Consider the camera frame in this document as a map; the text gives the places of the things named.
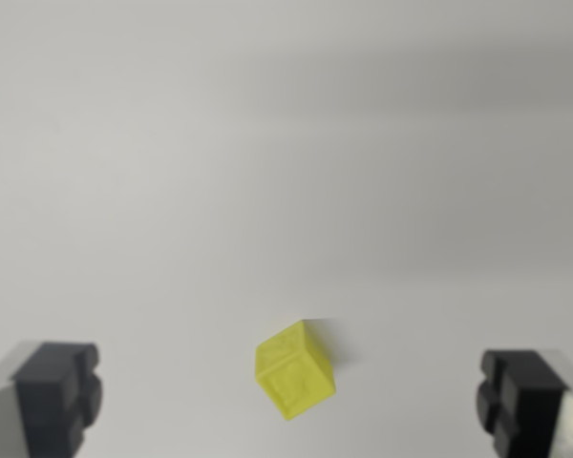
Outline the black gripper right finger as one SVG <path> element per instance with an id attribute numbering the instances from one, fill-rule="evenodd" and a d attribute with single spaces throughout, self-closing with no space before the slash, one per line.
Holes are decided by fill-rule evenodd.
<path id="1" fill-rule="evenodd" d="M 558 350 L 488 349 L 476 395 L 501 458 L 573 457 L 573 364 Z"/>

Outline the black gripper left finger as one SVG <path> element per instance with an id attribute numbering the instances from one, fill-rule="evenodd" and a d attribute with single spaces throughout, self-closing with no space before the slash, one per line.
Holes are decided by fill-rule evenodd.
<path id="1" fill-rule="evenodd" d="M 0 361 L 0 457 L 74 457 L 101 410 L 93 343 L 25 341 Z"/>

